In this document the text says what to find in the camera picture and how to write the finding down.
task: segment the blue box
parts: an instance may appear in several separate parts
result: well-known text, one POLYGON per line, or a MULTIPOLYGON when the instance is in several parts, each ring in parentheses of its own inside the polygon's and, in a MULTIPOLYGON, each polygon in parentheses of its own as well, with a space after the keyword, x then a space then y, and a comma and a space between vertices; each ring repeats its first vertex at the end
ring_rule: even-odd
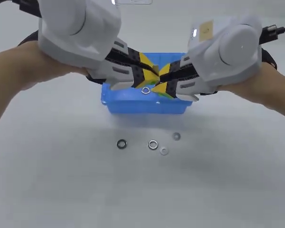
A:
MULTIPOLYGON (((159 69, 167 63, 177 61, 184 53, 145 53, 159 69)), ((169 99, 141 89, 128 88, 112 91, 108 84, 102 85, 101 102, 112 114, 183 114, 192 102, 169 99)))

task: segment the white background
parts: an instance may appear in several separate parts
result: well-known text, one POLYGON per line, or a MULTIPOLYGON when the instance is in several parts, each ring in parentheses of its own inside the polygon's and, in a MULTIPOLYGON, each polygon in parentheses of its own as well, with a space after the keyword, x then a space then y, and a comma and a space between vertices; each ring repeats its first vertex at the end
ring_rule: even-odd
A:
MULTIPOLYGON (((285 26, 285 0, 219 2, 122 6, 120 37, 142 52, 185 52, 197 19, 250 10, 285 26)), ((2 4, 0 51, 37 25, 2 4)), ((264 48, 285 74, 285 35, 264 48)), ((0 228, 285 228, 285 117, 227 92, 181 116, 112 116, 80 75, 37 85, 0 121, 0 228), (169 155, 150 151, 151 139, 169 155)))

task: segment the silver washer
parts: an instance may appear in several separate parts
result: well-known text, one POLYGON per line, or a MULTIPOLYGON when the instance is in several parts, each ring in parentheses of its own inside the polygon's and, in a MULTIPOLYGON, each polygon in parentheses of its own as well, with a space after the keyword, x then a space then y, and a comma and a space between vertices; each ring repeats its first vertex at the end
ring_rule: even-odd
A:
POLYGON ((150 150, 155 151, 158 148, 158 142, 156 140, 150 140, 148 142, 148 147, 150 150))
POLYGON ((173 139, 175 140, 175 141, 178 141, 178 140, 180 140, 181 139, 181 134, 180 133, 178 133, 178 132, 175 132, 175 133, 173 133, 173 139))
POLYGON ((169 150, 168 150, 168 148, 166 148, 166 147, 161 147, 161 149, 160 149, 160 153, 161 153, 161 155, 168 155, 168 153, 169 153, 169 150))
POLYGON ((149 87, 142 88, 142 93, 143 94, 149 94, 150 92, 151 92, 151 89, 149 87))

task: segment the human hand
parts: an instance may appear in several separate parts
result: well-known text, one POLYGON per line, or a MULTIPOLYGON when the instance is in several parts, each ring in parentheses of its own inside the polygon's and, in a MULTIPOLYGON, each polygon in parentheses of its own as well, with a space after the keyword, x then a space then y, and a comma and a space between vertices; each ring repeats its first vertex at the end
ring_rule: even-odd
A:
POLYGON ((37 41, 31 41, 6 51, 7 67, 15 69, 21 89, 25 90, 33 85, 46 82, 68 73, 87 75, 83 68, 62 64, 44 54, 38 47, 37 41))
POLYGON ((229 91, 253 103, 270 106, 274 94, 282 91, 284 86, 285 76, 269 63, 263 62, 261 70, 255 76, 238 84, 223 85, 218 90, 229 91))

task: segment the metal washer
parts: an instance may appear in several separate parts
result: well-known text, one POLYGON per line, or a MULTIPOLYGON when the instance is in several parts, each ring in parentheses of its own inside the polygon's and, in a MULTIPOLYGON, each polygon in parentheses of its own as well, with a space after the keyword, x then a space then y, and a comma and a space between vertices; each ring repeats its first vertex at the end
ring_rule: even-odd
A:
POLYGON ((120 139, 117 141, 117 148, 120 150, 123 150, 127 147, 127 141, 125 139, 120 139))
POLYGON ((180 133, 178 133, 178 132, 175 132, 175 133, 173 133, 173 139, 175 140, 175 141, 178 141, 178 140, 180 140, 181 139, 181 134, 180 133))
POLYGON ((161 153, 161 155, 166 156, 169 154, 169 150, 167 147, 161 147, 160 153, 161 153))
POLYGON ((156 140, 150 140, 148 142, 148 147, 150 150, 155 151, 158 148, 158 142, 156 140))
POLYGON ((142 88, 142 93, 143 94, 149 94, 150 92, 151 92, 151 89, 149 87, 142 88))

